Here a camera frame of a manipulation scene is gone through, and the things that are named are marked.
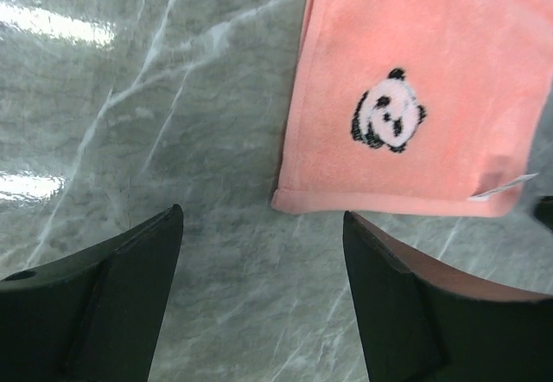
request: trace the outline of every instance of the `panda embroidery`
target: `panda embroidery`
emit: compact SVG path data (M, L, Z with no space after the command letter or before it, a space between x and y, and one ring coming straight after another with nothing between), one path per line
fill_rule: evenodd
M405 71L395 68L361 97L353 114L352 137L372 149L388 146L402 153L426 118L426 110L405 81Z

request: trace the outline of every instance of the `towel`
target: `towel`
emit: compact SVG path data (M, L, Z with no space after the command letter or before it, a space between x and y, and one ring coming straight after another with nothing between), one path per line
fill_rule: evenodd
M272 206L502 216L552 73L553 0L307 0Z

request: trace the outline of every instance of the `glossy floor tile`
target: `glossy floor tile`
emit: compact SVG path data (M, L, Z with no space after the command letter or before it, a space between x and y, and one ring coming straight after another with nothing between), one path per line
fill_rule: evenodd
M341 213L269 208L304 0L0 0L0 277L182 205L152 381L366 380ZM498 220L364 213L481 277L553 293L553 105Z

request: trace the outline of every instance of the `gray marble floor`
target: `gray marble floor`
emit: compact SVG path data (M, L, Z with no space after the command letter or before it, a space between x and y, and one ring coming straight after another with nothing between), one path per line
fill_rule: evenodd
M185 236L152 381L361 381L341 213L269 208L304 0L0 0L0 277L173 203ZM517 209L365 215L445 262L553 293L553 106Z

